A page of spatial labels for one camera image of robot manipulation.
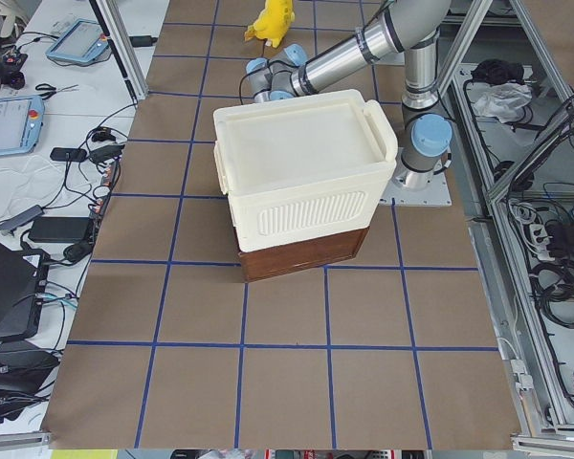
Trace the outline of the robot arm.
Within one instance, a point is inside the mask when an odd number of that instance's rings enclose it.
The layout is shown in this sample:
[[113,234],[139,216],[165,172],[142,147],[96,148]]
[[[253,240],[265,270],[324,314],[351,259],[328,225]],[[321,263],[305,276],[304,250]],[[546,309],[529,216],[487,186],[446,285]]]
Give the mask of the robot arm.
[[449,1],[385,1],[362,27],[315,56],[299,44],[273,57],[257,57],[246,66],[254,101],[312,96],[388,55],[405,59],[403,111],[429,112],[441,101],[437,40]]

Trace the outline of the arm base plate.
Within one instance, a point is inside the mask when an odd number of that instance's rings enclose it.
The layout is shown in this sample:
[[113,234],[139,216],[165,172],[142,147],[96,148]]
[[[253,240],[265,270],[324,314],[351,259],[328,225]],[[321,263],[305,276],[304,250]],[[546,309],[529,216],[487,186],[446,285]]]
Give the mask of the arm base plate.
[[428,172],[414,172],[402,162],[404,148],[398,148],[396,169],[387,182],[379,204],[383,206],[401,207],[450,207],[453,204],[449,191],[446,174],[440,172],[444,165],[442,157],[438,157],[434,167]]

